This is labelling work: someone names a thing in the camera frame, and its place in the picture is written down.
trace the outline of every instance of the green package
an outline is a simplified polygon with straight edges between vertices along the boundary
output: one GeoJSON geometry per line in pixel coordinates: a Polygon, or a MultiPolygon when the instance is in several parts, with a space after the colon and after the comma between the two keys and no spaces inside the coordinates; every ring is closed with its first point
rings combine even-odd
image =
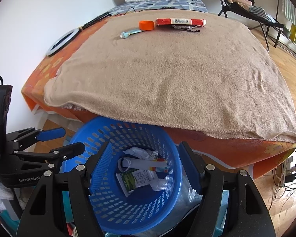
{"type": "Polygon", "coordinates": [[[136,188],[149,185],[154,179],[158,179],[156,172],[142,169],[130,169],[127,172],[118,173],[116,178],[126,197],[136,188]]]}

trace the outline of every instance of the barcode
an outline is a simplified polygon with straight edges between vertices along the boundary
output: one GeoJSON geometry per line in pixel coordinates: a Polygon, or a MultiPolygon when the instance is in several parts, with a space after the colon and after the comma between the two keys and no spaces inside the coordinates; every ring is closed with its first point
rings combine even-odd
{"type": "Polygon", "coordinates": [[[188,20],[174,20],[175,23],[188,23],[188,20]]]}

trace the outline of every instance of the barcode label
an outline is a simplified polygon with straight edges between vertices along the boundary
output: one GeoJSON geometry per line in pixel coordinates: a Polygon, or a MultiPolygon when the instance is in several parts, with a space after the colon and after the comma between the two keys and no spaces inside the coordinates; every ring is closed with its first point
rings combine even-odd
{"type": "Polygon", "coordinates": [[[191,25],[191,19],[171,19],[171,24],[184,24],[184,25],[191,25]]]}
{"type": "Polygon", "coordinates": [[[188,20],[174,20],[175,23],[188,23],[188,20]]]}

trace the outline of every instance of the hanging striped curtain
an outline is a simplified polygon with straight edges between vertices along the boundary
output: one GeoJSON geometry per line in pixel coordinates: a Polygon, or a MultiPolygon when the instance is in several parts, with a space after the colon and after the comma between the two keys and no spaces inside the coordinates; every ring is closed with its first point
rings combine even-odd
{"type": "Polygon", "coordinates": [[[296,26],[296,9],[290,0],[283,0],[282,12],[296,26]]]}

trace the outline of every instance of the orange tablecloth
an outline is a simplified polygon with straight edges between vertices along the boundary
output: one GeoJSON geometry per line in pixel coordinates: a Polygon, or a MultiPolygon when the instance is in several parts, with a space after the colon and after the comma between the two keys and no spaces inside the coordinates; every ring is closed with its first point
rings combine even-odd
{"type": "MultiPolygon", "coordinates": [[[[43,109],[49,113],[58,113],[65,118],[87,122],[96,117],[89,111],[79,108],[49,107],[44,103],[44,86],[53,78],[59,67],[111,17],[83,30],[72,42],[52,57],[45,57],[33,71],[22,88],[22,94],[29,108],[35,113],[43,109]]],[[[253,179],[269,172],[287,159],[296,148],[296,144],[279,141],[248,139],[216,139],[202,132],[164,127],[172,140],[179,144],[187,141],[195,153],[201,154],[207,163],[213,163],[220,169],[235,172],[245,169],[253,179]]]]}

